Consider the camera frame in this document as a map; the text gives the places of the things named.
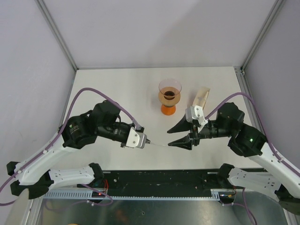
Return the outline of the cream coffee filter holder stack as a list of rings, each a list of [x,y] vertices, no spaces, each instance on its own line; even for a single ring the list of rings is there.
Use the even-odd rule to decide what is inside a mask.
[[[204,108],[207,102],[207,98],[209,96],[209,92],[210,88],[201,87],[193,100],[192,106],[197,105]]]

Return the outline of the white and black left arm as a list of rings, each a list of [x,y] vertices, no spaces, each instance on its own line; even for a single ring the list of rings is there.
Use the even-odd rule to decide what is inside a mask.
[[[22,162],[7,164],[8,175],[15,176],[15,181],[10,184],[12,195],[19,196],[27,189],[29,199],[35,199],[53,188],[106,186],[98,163],[68,170],[54,170],[52,167],[63,157],[94,144],[98,137],[117,141],[121,147],[142,149],[150,143],[144,129],[122,122],[120,109],[107,100],[86,113],[71,117],[65,127],[60,127],[60,131],[62,133],[55,136],[40,154],[36,153]]]

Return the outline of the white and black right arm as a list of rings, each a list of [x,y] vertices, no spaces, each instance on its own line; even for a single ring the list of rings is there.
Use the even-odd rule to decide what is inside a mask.
[[[228,137],[228,147],[238,156],[248,158],[268,174],[246,172],[230,164],[223,164],[217,173],[216,182],[221,188],[248,188],[264,194],[295,214],[300,213],[300,178],[285,162],[276,158],[266,136],[244,123],[244,112],[234,103],[225,103],[217,110],[215,120],[205,120],[203,109],[196,105],[186,109],[183,118],[167,133],[188,131],[189,134],[168,146],[191,150],[202,139]]]

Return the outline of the clear pink plastic dripper cone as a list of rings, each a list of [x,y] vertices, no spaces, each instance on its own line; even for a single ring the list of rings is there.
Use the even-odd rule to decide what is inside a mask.
[[[181,95],[181,83],[175,79],[164,79],[158,85],[158,99],[161,104],[173,106],[179,103]]]

